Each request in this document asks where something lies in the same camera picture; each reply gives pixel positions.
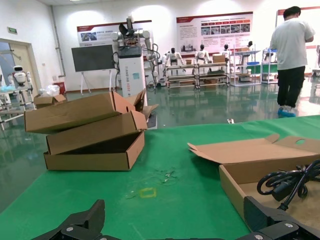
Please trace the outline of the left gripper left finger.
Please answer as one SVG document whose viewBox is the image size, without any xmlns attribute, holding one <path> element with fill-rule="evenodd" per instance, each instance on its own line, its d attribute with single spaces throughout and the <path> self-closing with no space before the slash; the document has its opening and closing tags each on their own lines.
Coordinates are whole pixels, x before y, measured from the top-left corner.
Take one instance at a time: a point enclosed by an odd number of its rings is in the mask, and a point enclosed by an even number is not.
<svg viewBox="0 0 320 240">
<path fill-rule="evenodd" d="M 99 240 L 103 237 L 105 201 L 98 199 L 90 209 L 70 214 L 57 228 L 36 240 Z"/>
</svg>

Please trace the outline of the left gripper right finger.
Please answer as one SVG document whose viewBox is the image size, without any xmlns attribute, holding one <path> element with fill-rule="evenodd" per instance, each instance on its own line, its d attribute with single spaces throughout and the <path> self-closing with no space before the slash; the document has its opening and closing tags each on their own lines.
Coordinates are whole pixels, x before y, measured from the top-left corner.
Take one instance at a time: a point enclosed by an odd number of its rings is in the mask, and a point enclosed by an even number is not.
<svg viewBox="0 0 320 240">
<path fill-rule="evenodd" d="M 300 223 L 284 210 L 266 207 L 252 196 L 243 201 L 244 221 L 251 233 L 241 240 L 318 240 L 320 231 Z"/>
</svg>

